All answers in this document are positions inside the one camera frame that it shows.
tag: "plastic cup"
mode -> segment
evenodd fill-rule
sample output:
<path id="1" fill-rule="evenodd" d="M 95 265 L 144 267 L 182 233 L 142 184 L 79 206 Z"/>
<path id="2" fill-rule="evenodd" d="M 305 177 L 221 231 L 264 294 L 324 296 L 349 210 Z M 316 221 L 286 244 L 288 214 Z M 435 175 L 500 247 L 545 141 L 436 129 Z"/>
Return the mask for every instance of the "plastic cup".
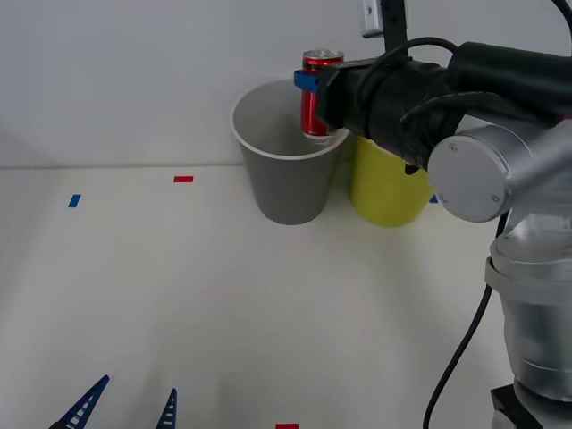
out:
<path id="1" fill-rule="evenodd" d="M 231 113 L 255 199 L 268 219 L 297 225 L 315 219 L 328 196 L 341 143 L 339 130 L 327 140 L 312 140 L 300 129 L 300 90 L 290 80 L 251 89 Z"/>
<path id="2" fill-rule="evenodd" d="M 351 203 L 360 216 L 381 226 L 402 226 L 419 216 L 433 194 L 427 172 L 407 176 L 405 161 L 371 140 L 357 139 Z"/>

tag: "blue tape marker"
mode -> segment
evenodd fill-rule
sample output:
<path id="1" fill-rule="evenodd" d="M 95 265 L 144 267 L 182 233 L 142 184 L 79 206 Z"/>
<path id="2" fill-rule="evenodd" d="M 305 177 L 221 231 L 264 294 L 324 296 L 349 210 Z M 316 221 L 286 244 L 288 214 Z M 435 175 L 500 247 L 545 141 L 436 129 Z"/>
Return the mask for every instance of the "blue tape marker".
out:
<path id="1" fill-rule="evenodd" d="M 78 206 L 80 202 L 81 194 L 74 194 L 71 196 L 70 204 L 68 205 L 69 208 L 75 208 Z"/>

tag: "red tape marker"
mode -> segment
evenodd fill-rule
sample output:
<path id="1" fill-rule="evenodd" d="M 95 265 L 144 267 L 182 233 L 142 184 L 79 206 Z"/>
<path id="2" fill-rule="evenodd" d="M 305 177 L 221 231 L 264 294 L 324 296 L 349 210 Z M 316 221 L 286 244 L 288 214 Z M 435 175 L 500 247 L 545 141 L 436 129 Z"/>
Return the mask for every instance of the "red tape marker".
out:
<path id="1" fill-rule="evenodd" d="M 173 183 L 192 183 L 195 176 L 175 176 Z"/>

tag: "cup rim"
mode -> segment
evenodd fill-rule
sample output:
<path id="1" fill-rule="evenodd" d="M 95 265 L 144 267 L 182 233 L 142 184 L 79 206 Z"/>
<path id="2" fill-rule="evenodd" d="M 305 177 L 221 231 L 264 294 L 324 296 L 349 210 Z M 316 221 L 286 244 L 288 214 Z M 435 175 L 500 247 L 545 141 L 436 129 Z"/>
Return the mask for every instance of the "cup rim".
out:
<path id="1" fill-rule="evenodd" d="M 328 152 L 333 151 L 336 147 L 338 147 L 341 143 L 343 143 L 343 141 L 348 137 L 349 135 L 349 130 L 338 130 L 336 135 L 332 136 L 332 139 L 335 139 L 335 141 L 328 146 L 327 148 L 320 150 L 318 152 L 314 152 L 312 154 L 307 154 L 307 155 L 297 155 L 297 156 L 286 156 L 286 155 L 276 155 L 276 154 L 271 154 L 270 152 L 265 152 L 264 150 L 260 150 L 257 147 L 254 147 L 252 145 L 250 145 L 245 139 L 243 139 L 241 137 L 241 135 L 236 131 L 236 128 L 234 127 L 234 114 L 236 112 L 236 108 L 238 107 L 240 101 L 242 101 L 242 99 L 248 95 L 249 93 L 251 93 L 252 91 L 262 88 L 266 85 L 270 85 L 271 83 L 276 83 L 276 82 L 289 82 L 291 83 L 291 85 L 294 85 L 290 80 L 286 80 L 286 79 L 280 79 L 280 80 L 267 80 L 266 82 L 263 83 L 259 83 L 249 89 L 247 89 L 246 91 L 244 91 L 240 97 L 238 97 L 238 99 L 234 102 L 234 104 L 232 105 L 232 109 L 231 109 L 231 130 L 232 130 L 232 134 L 234 135 L 234 137 L 240 142 L 241 145 L 243 145 L 244 147 L 246 147 L 248 150 L 259 154 L 261 156 L 265 156 L 267 158 L 272 158 L 272 159 L 281 159 L 283 161 L 301 161 L 303 159 L 311 159 L 311 158 L 315 158 L 317 156 L 321 156 L 321 155 L 325 155 Z"/>

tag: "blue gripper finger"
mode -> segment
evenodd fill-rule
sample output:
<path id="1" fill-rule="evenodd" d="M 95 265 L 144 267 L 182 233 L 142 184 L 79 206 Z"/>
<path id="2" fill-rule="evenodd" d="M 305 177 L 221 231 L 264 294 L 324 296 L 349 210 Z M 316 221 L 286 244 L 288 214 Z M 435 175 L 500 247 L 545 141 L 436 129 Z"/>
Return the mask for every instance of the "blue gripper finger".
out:
<path id="1" fill-rule="evenodd" d="M 163 414 L 157 423 L 156 429 L 175 429 L 177 423 L 177 391 L 173 389 L 164 406 Z"/>
<path id="2" fill-rule="evenodd" d="M 67 413 L 65 413 L 65 416 L 60 418 L 60 420 L 52 426 L 52 428 L 83 429 L 108 383 L 109 375 L 106 375 L 94 384 L 94 386 L 89 389 L 88 392 L 83 395 Z"/>
<path id="3" fill-rule="evenodd" d="M 318 78 L 315 74 L 308 74 L 303 70 L 294 72 L 294 85 L 303 91 L 313 92 L 318 91 Z"/>

